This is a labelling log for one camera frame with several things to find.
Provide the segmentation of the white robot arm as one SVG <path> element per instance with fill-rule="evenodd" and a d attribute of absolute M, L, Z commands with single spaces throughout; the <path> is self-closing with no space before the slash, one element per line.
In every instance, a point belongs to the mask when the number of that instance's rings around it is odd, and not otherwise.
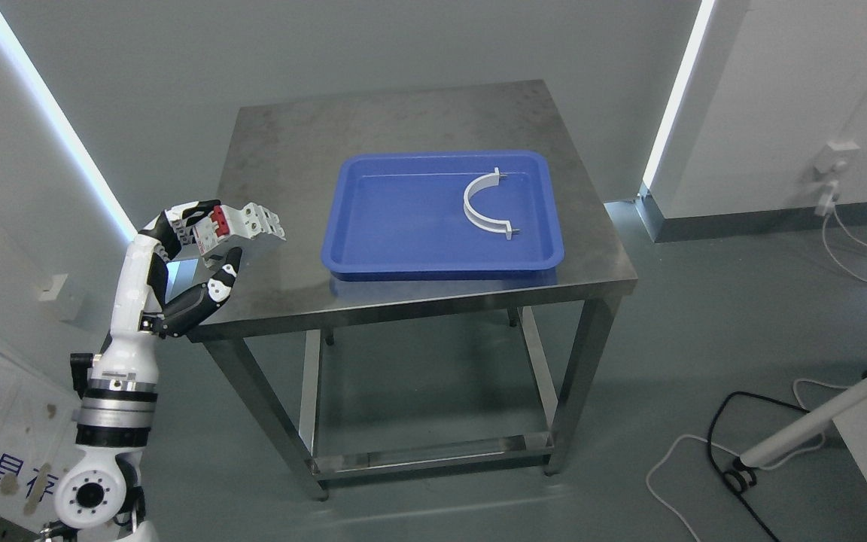
<path fill-rule="evenodd" d="M 39 540 L 75 541 L 106 522 L 120 529 L 120 541 L 159 540 L 140 471 L 156 401 L 151 391 L 84 391 L 75 439 L 84 455 L 55 487 L 58 518 L 44 525 Z"/>

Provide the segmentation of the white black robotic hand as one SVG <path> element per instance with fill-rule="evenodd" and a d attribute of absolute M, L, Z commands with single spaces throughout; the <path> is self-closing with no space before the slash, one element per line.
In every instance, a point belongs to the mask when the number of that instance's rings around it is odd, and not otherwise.
<path fill-rule="evenodd" d="M 103 346 L 70 355 L 79 398 L 132 400 L 155 392 L 156 343 L 186 335 L 230 299 L 243 257 L 231 240 L 230 212 L 219 199 L 194 200 L 163 210 L 138 230 L 125 251 Z M 213 274 L 168 300 L 169 262 L 190 246 L 213 262 Z"/>

